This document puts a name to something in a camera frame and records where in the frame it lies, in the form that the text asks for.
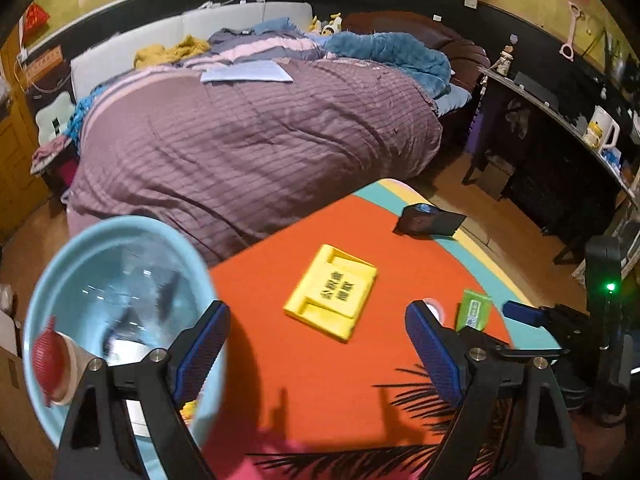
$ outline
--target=black desk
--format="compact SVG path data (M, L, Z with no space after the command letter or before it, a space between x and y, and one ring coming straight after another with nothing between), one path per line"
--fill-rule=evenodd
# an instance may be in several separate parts
M512 80L485 68L480 72L486 77L463 184L475 168L484 170L487 151L500 156L515 168L504 195L543 232L564 241L563 253L579 251L591 235L602 234L620 190L638 207L629 186L573 125Z

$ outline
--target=teal stripe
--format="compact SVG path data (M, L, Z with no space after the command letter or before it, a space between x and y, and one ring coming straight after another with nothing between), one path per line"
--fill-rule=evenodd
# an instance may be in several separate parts
M373 202L398 216L407 205L407 202L395 193L389 191L379 182L363 187L354 193L354 195ZM509 288L497 276L457 241L453 239L441 239L437 240L437 243L466 267L466 270L472 274L486 293L491 296L496 305L504 305L504 303L509 300L518 301L518 298L514 297ZM516 348L558 348L556 340L551 337L551 334L544 328L533 328L532 326L514 321L513 319L507 319L504 316L502 316L502 318Z

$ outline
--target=green packet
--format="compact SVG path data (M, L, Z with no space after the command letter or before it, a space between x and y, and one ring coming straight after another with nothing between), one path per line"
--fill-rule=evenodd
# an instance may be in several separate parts
M484 330L489 322L489 313L492 307L491 298L465 289L458 309L456 319L456 331L462 327L470 326L476 330Z

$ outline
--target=silver bolt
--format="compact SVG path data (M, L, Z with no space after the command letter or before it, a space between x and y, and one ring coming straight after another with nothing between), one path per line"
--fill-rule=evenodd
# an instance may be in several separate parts
M159 363L166 357L166 350L164 348L156 348L149 354L149 359L155 363Z
M99 357L91 359L89 361L88 368L92 372L97 372L100 368L102 368L102 359L100 359Z
M469 357L474 361L484 361L486 359L486 352L481 348L472 348L469 350Z
M549 363L546 361L545 358L543 357L534 357L533 358L533 365L538 369L538 370L544 370L546 367L549 366Z

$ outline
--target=white headboard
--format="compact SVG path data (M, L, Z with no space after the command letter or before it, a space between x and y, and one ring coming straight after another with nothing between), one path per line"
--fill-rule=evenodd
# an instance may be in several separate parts
M311 6L297 2L238 4L213 9L197 9L118 34L71 60L71 81L76 100L90 94L103 81L133 68L141 48L152 44L174 46L187 34L206 40L221 28L242 29L264 19L290 18L305 30L312 19Z

